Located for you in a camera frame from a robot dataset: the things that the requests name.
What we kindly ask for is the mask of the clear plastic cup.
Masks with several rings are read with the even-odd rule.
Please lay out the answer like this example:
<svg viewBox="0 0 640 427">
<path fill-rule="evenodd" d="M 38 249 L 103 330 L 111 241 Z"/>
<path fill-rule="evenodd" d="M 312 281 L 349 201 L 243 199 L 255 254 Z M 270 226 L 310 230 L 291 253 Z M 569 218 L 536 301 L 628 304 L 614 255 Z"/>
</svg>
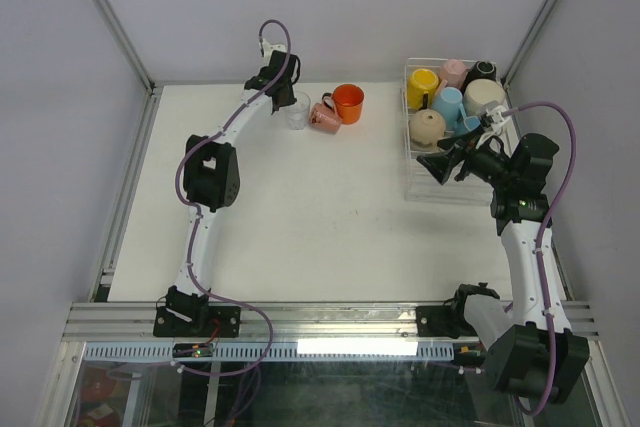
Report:
<svg viewBox="0 0 640 427">
<path fill-rule="evenodd" d="M 284 108 L 287 125 L 292 130 L 303 130 L 309 118 L 310 97 L 305 92 L 296 93 L 296 101 Z"/>
</svg>

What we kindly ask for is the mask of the beige mug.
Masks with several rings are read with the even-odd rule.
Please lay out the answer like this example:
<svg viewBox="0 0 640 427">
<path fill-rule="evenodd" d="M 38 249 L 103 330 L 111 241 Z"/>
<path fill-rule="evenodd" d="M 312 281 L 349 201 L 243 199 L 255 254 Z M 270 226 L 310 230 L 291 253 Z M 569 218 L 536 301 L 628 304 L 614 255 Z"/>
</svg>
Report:
<svg viewBox="0 0 640 427">
<path fill-rule="evenodd" d="M 437 143 L 445 137 L 446 122 L 433 109 L 416 112 L 409 121 L 409 138 L 418 149 L 438 149 Z"/>
</svg>

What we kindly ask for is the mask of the blue mug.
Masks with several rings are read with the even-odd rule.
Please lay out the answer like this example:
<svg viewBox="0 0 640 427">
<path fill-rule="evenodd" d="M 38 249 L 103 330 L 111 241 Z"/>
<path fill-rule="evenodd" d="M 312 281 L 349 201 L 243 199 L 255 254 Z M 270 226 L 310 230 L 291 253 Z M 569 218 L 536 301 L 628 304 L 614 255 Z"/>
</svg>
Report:
<svg viewBox="0 0 640 427">
<path fill-rule="evenodd" d="M 457 124 L 454 135 L 462 138 L 474 138 L 484 133 L 482 122 L 477 116 L 465 117 Z"/>
</svg>

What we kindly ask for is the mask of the white light-blue mug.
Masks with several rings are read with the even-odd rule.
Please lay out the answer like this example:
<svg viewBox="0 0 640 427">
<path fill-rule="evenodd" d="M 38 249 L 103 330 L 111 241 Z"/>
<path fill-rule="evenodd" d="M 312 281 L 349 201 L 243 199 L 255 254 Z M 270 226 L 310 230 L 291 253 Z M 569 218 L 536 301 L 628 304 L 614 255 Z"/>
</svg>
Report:
<svg viewBox="0 0 640 427">
<path fill-rule="evenodd" d="M 463 94 L 454 87 L 445 87 L 434 98 L 431 108 L 444 119 L 446 130 L 453 132 L 465 116 Z"/>
</svg>

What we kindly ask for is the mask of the green inside mug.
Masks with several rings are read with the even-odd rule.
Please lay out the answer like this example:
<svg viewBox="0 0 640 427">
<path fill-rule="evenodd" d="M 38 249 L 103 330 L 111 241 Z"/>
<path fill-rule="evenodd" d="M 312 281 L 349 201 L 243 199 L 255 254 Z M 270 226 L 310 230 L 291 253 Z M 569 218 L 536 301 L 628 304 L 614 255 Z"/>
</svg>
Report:
<svg viewBox="0 0 640 427">
<path fill-rule="evenodd" d="M 463 107 L 467 117 L 481 115 L 484 106 L 492 102 L 503 104 L 506 91 L 496 81 L 477 79 L 468 84 L 463 94 Z"/>
</svg>

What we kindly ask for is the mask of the yellow mug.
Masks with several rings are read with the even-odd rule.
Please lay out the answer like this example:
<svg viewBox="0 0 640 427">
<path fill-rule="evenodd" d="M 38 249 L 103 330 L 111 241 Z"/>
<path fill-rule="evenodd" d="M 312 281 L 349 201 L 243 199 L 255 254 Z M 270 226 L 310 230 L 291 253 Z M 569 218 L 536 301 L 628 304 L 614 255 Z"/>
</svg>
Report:
<svg viewBox="0 0 640 427">
<path fill-rule="evenodd" d="M 414 70 L 408 77 L 406 98 L 407 105 L 413 110 L 423 107 L 424 96 L 427 96 L 427 103 L 432 100 L 440 84 L 438 75 L 431 69 L 419 68 Z"/>
</svg>

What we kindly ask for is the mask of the black mug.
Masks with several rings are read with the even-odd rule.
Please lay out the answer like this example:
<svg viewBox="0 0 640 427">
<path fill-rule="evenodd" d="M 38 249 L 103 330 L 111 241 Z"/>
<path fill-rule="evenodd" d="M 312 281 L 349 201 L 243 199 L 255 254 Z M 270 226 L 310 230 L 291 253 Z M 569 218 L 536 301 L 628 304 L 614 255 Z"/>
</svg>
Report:
<svg viewBox="0 0 640 427">
<path fill-rule="evenodd" d="M 491 61 L 477 61 L 467 72 L 461 87 L 461 92 L 465 93 L 470 83 L 475 80 L 497 80 L 497 67 Z"/>
</svg>

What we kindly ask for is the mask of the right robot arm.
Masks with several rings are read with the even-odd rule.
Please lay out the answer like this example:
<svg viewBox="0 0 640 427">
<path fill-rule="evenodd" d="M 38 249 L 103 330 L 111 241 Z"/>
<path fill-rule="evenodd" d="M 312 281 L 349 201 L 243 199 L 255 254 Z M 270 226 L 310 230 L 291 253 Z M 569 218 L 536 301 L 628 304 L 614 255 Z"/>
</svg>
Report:
<svg viewBox="0 0 640 427">
<path fill-rule="evenodd" d="M 474 333 L 485 347 L 492 390 L 533 402 L 530 414 L 569 397 L 589 358 L 586 338 L 572 331 L 553 275 L 550 206 L 543 189 L 558 145 L 527 134 L 507 154 L 502 140 L 476 129 L 440 141 L 418 156 L 439 183 L 473 175 L 493 189 L 490 205 L 506 252 L 512 305 L 485 283 L 462 284 L 442 306 L 419 315 L 430 333 L 457 339 Z"/>
</svg>

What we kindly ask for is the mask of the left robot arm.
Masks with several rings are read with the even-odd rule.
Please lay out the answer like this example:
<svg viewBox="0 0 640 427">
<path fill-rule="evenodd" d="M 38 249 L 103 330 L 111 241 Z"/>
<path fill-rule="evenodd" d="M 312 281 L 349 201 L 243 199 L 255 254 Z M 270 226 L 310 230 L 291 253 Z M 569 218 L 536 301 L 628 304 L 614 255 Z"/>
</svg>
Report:
<svg viewBox="0 0 640 427">
<path fill-rule="evenodd" d="M 156 307 L 153 335 L 159 338 L 233 338 L 232 324 L 240 315 L 236 306 L 210 304 L 212 260 L 223 213 L 238 197 L 239 143 L 250 129 L 282 107 L 296 103 L 294 85 L 300 77 L 300 60 L 279 50 L 264 55 L 268 63 L 244 84 L 239 106 L 210 136 L 192 135 L 176 173 L 178 197 L 188 207 L 189 223 L 183 260 L 176 279 Z"/>
</svg>

